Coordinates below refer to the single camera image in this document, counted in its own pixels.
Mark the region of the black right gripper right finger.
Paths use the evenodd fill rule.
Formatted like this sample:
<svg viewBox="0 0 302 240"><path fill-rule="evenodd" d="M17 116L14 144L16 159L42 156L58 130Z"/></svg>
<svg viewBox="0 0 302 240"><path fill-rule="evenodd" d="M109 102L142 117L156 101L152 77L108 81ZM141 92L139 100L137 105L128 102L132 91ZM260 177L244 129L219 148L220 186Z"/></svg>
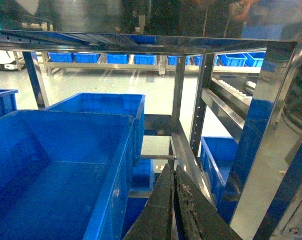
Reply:
<svg viewBox="0 0 302 240"><path fill-rule="evenodd" d="M181 240L241 239L180 165L175 171L175 216Z"/></svg>

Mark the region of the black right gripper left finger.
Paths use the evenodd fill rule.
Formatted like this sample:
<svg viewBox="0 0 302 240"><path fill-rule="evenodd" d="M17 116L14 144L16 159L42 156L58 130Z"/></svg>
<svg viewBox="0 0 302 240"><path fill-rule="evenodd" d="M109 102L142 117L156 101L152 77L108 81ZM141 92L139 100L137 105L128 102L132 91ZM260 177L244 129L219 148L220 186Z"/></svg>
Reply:
<svg viewBox="0 0 302 240"><path fill-rule="evenodd" d="M126 240L170 240L174 204L174 170L166 164Z"/></svg>

